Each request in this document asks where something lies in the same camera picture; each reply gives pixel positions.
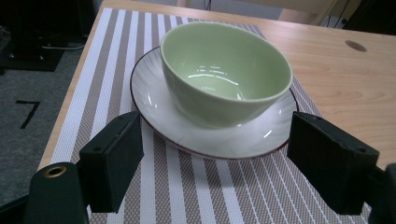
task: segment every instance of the ceramic bowl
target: ceramic bowl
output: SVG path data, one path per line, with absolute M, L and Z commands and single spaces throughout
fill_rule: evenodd
M 161 42 L 163 73 L 176 107 L 213 128 L 257 118 L 290 88 L 292 72 L 282 53 L 240 28 L 191 22 Z

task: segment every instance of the light wood surface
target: light wood surface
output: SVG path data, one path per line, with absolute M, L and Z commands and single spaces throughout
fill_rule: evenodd
M 291 63 L 294 75 L 322 116 L 380 151 L 378 166 L 396 162 L 396 36 L 374 35 L 184 7 L 108 0 L 103 7 L 256 24 Z M 50 164 L 98 20 L 92 28 L 50 136 L 40 168 Z M 352 40 L 367 48 L 347 46 Z

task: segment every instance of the saucer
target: saucer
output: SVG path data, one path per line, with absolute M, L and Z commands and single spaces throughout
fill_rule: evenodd
M 181 150 L 210 159 L 253 158 L 285 146 L 292 113 L 298 110 L 293 93 L 288 91 L 248 123 L 221 129 L 197 125 L 171 99 L 163 76 L 160 48 L 137 62 L 130 84 L 134 104 L 154 130 Z

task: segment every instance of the placemat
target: placemat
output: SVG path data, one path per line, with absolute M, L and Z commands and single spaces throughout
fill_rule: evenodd
M 135 110 L 130 93 L 134 64 L 163 35 L 190 18 L 105 8 L 82 68 L 51 163 L 78 161 L 79 150 L 116 116 Z M 233 24 L 264 37 L 257 26 Z M 294 79 L 301 111 L 319 115 Z M 142 123 L 145 157 L 117 214 L 91 223 L 367 223 L 338 216 L 294 164 L 287 146 L 243 161 L 212 161 L 174 148 Z

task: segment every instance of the bowl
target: bowl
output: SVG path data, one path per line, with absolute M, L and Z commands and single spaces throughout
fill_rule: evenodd
M 163 73 L 176 107 L 212 128 L 257 118 L 285 94 L 292 72 L 282 53 L 263 38 L 215 22 L 191 22 L 161 42 Z

